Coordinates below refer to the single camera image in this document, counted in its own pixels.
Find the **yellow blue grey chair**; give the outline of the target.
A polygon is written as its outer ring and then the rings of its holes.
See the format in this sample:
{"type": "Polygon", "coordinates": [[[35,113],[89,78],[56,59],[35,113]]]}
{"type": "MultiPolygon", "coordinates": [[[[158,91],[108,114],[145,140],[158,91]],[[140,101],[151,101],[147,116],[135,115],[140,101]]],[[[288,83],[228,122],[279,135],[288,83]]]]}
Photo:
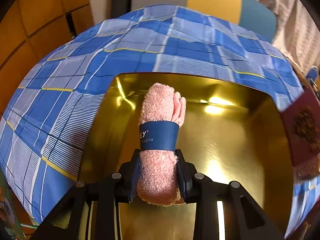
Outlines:
{"type": "Polygon", "coordinates": [[[117,18],[149,5],[172,4],[235,23],[272,42],[277,28],[275,14],[257,0],[111,0],[111,17],[117,18]]]}

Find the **beige curtain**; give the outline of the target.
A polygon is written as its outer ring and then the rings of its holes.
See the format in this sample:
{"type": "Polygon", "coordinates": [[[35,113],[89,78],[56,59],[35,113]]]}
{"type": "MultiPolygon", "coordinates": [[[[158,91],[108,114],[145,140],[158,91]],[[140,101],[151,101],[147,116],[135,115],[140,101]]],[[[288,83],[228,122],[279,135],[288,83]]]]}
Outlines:
{"type": "Polygon", "coordinates": [[[257,0],[271,10],[278,21],[273,46],[306,75],[319,67],[319,29],[300,0],[257,0]]]}

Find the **gold metallic tin box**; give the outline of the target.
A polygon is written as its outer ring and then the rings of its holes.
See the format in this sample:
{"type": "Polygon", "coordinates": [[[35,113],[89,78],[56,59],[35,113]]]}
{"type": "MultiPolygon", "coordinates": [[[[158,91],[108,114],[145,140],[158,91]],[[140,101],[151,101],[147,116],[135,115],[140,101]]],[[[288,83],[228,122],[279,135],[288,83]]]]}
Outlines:
{"type": "Polygon", "coordinates": [[[285,128],[272,98],[232,82],[173,73],[116,76],[94,119],[78,182],[33,239],[283,239],[293,168],[285,128]],[[176,149],[203,185],[196,203],[108,201],[105,180],[140,150],[139,116],[154,83],[186,98],[176,149]]]}

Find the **dark red box lid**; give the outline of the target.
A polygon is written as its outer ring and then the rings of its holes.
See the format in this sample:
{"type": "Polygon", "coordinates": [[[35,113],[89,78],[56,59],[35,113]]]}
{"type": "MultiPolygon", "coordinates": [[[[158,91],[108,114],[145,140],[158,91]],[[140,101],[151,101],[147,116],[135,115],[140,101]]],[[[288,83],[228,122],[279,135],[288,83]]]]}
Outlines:
{"type": "Polygon", "coordinates": [[[310,88],[281,114],[291,161],[298,166],[319,154],[319,100],[310,88]]]}

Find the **blue folding chair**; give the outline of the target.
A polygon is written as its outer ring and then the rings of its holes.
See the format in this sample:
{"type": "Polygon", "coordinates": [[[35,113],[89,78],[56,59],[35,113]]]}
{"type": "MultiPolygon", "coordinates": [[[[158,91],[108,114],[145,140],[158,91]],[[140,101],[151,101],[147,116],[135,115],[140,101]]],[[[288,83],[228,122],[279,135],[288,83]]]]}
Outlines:
{"type": "Polygon", "coordinates": [[[319,70],[316,66],[311,66],[306,74],[306,79],[310,83],[311,87],[315,92],[319,92],[319,87],[316,85],[316,80],[319,74],[319,70]]]}

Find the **blue plaid tablecloth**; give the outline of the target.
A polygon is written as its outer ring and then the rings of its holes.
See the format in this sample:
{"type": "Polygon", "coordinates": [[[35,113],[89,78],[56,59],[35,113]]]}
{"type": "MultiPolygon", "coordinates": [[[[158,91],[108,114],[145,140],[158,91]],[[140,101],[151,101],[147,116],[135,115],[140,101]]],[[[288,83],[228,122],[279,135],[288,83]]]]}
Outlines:
{"type": "MultiPolygon", "coordinates": [[[[286,57],[266,38],[178,5],[154,5],[105,20],[59,46],[27,74],[1,111],[1,171],[41,223],[79,180],[94,119],[120,74],[173,73],[268,94],[281,114],[303,93],[286,57]]],[[[319,178],[293,182],[285,236],[319,200],[319,178]]]]}

